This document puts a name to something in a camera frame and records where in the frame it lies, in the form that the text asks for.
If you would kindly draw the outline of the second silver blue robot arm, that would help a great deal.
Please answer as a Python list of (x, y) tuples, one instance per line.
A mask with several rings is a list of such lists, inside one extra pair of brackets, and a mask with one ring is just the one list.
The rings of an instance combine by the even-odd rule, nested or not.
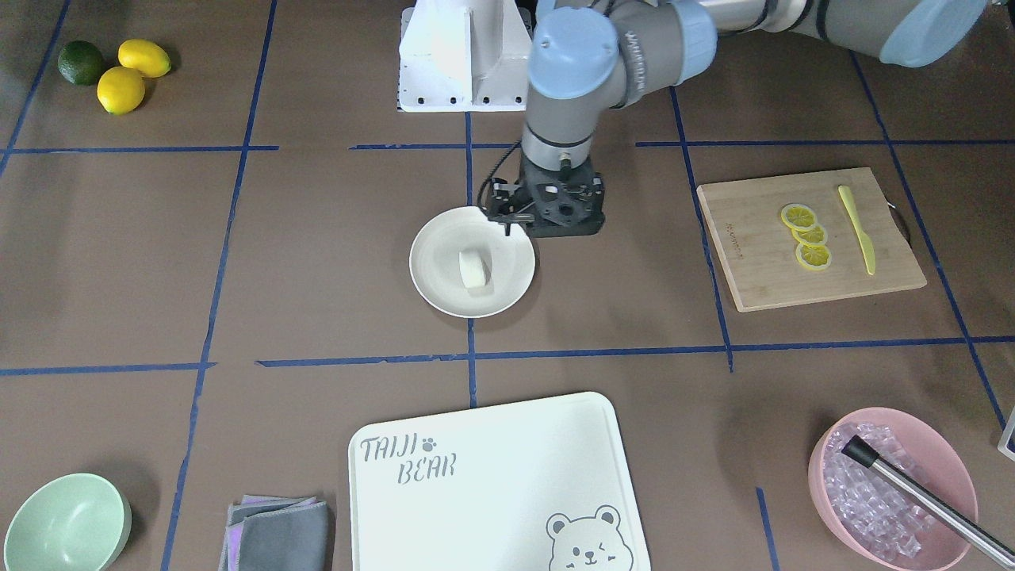
[(588, 236), (605, 221), (593, 138), (607, 109), (701, 75), (722, 37), (794, 32), (902, 67), (951, 51), (983, 1), (540, 1), (517, 142), (519, 177), (490, 177), (478, 209), (505, 232)]

